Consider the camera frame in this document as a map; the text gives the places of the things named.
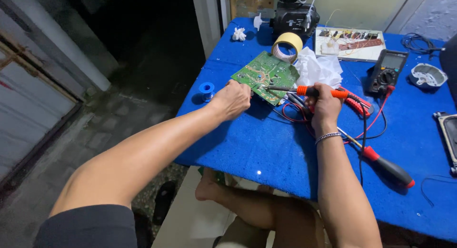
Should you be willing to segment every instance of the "screwdriver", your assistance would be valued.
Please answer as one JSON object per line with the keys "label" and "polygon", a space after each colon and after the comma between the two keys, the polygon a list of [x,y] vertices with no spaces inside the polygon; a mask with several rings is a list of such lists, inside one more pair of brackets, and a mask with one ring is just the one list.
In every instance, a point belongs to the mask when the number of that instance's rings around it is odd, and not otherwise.
{"label": "screwdriver", "polygon": [[[346,134],[346,132],[341,130],[339,127],[338,127],[338,130],[341,132],[341,134],[344,134],[347,138],[349,138],[352,142],[354,142],[354,144],[356,144],[359,148],[362,148],[362,145],[359,142],[357,142],[357,140],[352,138],[350,135]],[[377,154],[373,150],[373,148],[371,146],[365,147],[363,156],[367,157],[372,162],[377,163],[383,169],[385,169],[386,171],[391,173],[391,175],[394,176],[406,188],[411,188],[414,186],[414,184],[415,184],[414,180],[404,169],[402,169],[399,165],[382,158],[379,154]]]}
{"label": "screwdriver", "polygon": [[[298,86],[297,88],[293,88],[293,87],[269,86],[269,87],[264,87],[264,89],[266,89],[266,90],[276,90],[276,91],[286,91],[286,92],[295,92],[298,95],[319,97],[319,90],[317,90],[314,87]],[[346,99],[348,97],[352,98],[351,94],[349,92],[345,92],[345,91],[332,90],[331,93],[332,93],[333,97],[340,98],[340,99]]]}

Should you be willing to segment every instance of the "red utility knife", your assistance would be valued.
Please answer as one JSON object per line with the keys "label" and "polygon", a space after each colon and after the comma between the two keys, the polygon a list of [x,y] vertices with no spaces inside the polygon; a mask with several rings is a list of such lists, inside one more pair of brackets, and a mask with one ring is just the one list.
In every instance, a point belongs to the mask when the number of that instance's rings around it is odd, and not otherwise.
{"label": "red utility knife", "polygon": [[[345,92],[348,92],[354,96],[357,96],[353,93],[351,93],[351,91],[347,90],[346,88],[344,87],[338,87],[337,90],[340,90],[340,91],[345,91]],[[362,102],[363,104],[363,109],[365,110],[365,114],[368,116],[370,116],[371,114],[373,114],[374,112],[374,107],[373,105],[371,105],[371,103],[363,100],[362,98],[358,97],[357,98]],[[345,99],[345,101],[351,105],[354,109],[357,110],[357,112],[360,114],[360,115],[363,115],[363,111],[362,111],[362,107],[360,106],[360,104],[358,102],[356,102],[355,100],[351,99],[351,98],[347,98]]]}

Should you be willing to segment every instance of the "silver bracelet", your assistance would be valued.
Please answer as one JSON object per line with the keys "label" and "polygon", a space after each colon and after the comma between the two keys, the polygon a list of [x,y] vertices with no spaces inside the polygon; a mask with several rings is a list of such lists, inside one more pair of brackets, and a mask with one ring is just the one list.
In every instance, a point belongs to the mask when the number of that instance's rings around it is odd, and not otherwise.
{"label": "silver bracelet", "polygon": [[320,138],[318,138],[316,140],[315,145],[317,145],[317,143],[319,143],[320,141],[324,140],[325,138],[329,138],[329,137],[332,137],[332,136],[341,136],[341,133],[340,132],[334,132],[334,133],[324,134],[323,136],[321,136]]}

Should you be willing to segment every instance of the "blue solder spool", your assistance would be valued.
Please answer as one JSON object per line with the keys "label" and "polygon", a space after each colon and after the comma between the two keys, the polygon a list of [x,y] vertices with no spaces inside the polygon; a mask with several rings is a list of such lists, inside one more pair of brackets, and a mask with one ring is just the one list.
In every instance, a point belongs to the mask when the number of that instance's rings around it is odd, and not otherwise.
{"label": "blue solder spool", "polygon": [[214,96],[214,85],[211,82],[204,82],[203,84],[200,85],[198,88],[200,92],[202,92],[202,99],[204,102],[209,102],[211,101],[211,98]]}

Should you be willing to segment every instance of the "digital multimeter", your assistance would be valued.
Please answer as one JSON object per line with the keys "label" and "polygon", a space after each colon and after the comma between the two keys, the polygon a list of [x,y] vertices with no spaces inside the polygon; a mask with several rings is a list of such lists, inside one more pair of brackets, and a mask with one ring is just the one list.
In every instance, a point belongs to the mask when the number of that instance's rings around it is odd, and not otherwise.
{"label": "digital multimeter", "polygon": [[384,94],[387,86],[395,86],[408,55],[407,52],[382,50],[368,80],[368,92]]}

